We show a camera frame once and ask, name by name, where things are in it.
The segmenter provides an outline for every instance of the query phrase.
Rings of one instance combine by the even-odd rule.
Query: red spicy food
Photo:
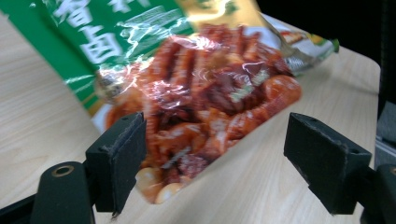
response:
[[[158,191],[178,191],[176,183],[188,183],[300,98],[301,87],[280,52],[261,43],[261,33],[244,35],[245,29],[207,24],[196,36],[171,35],[149,66],[129,70],[133,85],[107,113],[106,126],[144,112],[148,155],[142,168],[155,169],[151,177],[157,176],[156,190],[146,195],[151,202],[163,202],[154,200],[163,195]]]

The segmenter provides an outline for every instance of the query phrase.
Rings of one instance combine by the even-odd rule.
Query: wooden table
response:
[[[40,175],[84,161],[99,137],[58,75],[0,19],[0,207],[35,193]],[[374,152],[379,66],[341,48],[298,77],[303,98],[213,163],[177,196],[146,203],[133,189],[116,223],[358,223],[328,214],[283,156],[289,113],[320,119]],[[110,214],[95,214],[109,223]]]

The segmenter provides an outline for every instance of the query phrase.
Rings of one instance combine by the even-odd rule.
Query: screw hole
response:
[[[55,177],[61,177],[64,175],[69,175],[73,171],[74,171],[74,166],[66,165],[66,166],[58,167],[55,170],[53,170],[52,175]]]
[[[352,154],[359,154],[360,152],[357,149],[351,149],[350,153]]]

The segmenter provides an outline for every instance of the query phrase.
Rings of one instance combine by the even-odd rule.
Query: table surface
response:
[[[40,175],[62,161],[84,161],[99,137],[59,76],[0,17],[0,207],[36,192]],[[374,152],[379,66],[341,48],[298,77],[303,97],[245,137],[166,203],[133,189],[120,216],[97,223],[359,223],[332,216],[283,156],[290,112],[317,118]]]

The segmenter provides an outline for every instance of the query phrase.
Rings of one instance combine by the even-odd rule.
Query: light wood grain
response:
[[[0,207],[35,193],[42,172],[83,161],[99,136],[57,74],[0,19]],[[120,216],[97,223],[359,223],[332,216],[283,156],[289,113],[315,117],[374,151],[379,66],[341,48],[298,77],[303,98],[244,138],[166,203],[133,189]]]

